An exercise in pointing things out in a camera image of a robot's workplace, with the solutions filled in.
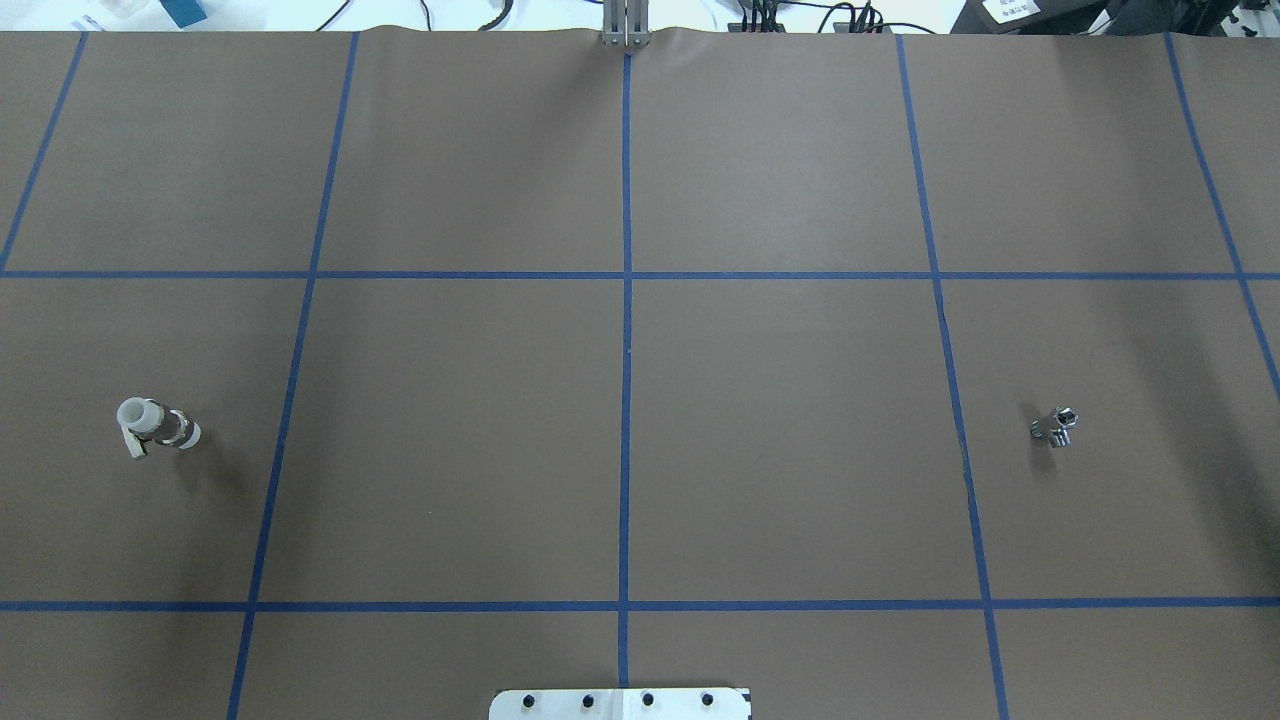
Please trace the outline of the aluminium profile post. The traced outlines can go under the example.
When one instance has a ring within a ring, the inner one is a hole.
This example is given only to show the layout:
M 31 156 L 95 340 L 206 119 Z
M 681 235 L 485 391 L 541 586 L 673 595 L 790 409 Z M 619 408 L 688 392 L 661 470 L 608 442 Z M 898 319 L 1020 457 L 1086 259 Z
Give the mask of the aluminium profile post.
M 604 0 L 600 40 L 607 47 L 645 47 L 652 40 L 648 0 Z

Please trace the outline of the white metal base plate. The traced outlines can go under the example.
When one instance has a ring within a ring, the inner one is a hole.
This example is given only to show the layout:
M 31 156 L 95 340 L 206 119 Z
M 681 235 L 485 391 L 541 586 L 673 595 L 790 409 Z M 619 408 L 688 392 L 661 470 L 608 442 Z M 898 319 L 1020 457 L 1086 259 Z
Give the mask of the white metal base plate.
M 489 719 L 753 719 L 750 691 L 732 687 L 512 689 Z

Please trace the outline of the blue box on back table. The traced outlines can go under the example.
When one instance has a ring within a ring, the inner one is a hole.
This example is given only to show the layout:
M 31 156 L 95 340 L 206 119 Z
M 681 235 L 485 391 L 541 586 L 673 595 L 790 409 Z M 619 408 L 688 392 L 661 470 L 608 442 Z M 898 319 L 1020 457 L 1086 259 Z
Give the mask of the blue box on back table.
M 159 4 L 178 29 L 189 28 L 209 18 L 209 12 L 200 0 L 160 0 Z

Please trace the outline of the small metal pipe fitting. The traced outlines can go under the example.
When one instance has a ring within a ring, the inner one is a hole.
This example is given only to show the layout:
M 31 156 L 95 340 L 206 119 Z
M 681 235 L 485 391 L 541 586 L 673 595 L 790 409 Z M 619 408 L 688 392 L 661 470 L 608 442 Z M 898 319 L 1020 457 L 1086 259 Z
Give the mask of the small metal pipe fitting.
M 1041 441 L 1051 448 L 1066 448 L 1073 445 L 1071 432 L 1079 421 L 1079 414 L 1070 406 L 1056 406 L 1050 413 L 1034 419 L 1028 429 L 1029 437 Z

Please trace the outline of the white PPR valve with handle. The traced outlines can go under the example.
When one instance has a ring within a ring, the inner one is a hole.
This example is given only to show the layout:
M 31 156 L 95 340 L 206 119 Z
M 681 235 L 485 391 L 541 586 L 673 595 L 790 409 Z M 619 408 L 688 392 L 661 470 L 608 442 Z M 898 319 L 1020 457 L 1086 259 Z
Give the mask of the white PPR valve with handle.
M 200 424 L 191 415 L 154 398 L 125 398 L 118 405 L 115 419 L 133 460 L 146 457 L 148 445 L 189 450 L 202 436 Z

